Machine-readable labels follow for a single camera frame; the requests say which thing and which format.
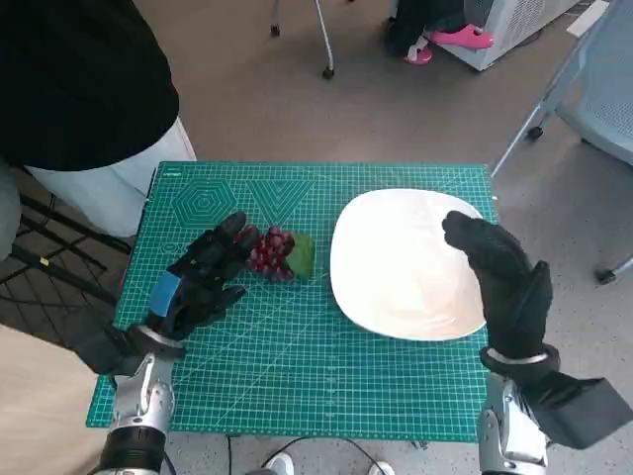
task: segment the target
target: grapes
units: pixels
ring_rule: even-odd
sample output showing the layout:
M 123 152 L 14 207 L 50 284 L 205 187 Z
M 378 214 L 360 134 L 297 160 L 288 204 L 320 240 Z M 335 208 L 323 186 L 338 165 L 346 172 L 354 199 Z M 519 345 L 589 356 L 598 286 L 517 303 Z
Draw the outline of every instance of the grapes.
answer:
M 252 229 L 256 227 L 248 225 L 244 228 L 244 232 Z M 278 226 L 271 226 L 266 236 L 262 232 L 259 232 L 259 235 L 259 244 L 248 255 L 248 268 L 262 274 L 271 282 L 293 280 L 295 274 L 286 262 L 286 256 L 295 246 L 292 233 L 282 231 Z

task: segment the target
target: pink shoe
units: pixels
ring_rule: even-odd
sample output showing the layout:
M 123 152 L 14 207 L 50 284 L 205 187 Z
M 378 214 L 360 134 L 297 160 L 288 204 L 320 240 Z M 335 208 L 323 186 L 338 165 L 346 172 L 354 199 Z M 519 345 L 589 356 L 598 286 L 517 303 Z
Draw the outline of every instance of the pink shoe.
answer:
M 424 66 L 431 61 L 432 58 L 433 51 L 431 51 L 431 48 L 427 45 L 423 49 L 419 49 L 417 51 L 417 57 L 415 59 L 409 59 L 408 56 L 405 56 L 405 61 L 415 66 Z
M 490 48 L 495 43 L 495 37 L 484 33 L 481 28 L 466 25 L 457 33 L 431 33 L 430 40 L 438 45 L 457 45 L 471 49 Z

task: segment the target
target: hexagon pattern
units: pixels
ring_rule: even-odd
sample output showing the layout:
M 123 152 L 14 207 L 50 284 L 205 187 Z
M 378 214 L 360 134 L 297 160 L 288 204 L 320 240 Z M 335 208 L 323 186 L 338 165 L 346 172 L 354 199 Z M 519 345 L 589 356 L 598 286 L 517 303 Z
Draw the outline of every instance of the hexagon pattern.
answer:
M 181 226 L 207 227 L 235 206 L 235 197 L 223 180 L 192 181 L 174 199 L 172 206 Z

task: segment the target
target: gray chair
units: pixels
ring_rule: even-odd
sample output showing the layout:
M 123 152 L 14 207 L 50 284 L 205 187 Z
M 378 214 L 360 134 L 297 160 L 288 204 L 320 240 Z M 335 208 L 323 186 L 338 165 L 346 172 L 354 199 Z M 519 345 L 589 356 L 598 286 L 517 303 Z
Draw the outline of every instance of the gray chair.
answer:
M 580 95 L 564 102 L 577 83 Z M 521 141 L 543 135 L 554 114 L 584 141 L 633 165 L 633 1 L 611 0 L 581 37 L 493 167 L 493 177 Z M 595 277 L 608 284 L 632 267 L 633 255 L 612 269 L 597 270 Z

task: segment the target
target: white pants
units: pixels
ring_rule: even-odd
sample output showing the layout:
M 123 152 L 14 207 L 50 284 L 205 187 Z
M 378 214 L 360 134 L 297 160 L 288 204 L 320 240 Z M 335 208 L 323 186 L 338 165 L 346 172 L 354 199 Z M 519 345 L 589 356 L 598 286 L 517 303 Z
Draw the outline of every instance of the white pants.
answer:
M 123 161 L 85 171 L 29 171 L 50 193 L 81 211 L 104 233 L 136 234 L 152 174 L 161 161 L 196 161 L 180 119 L 150 148 Z

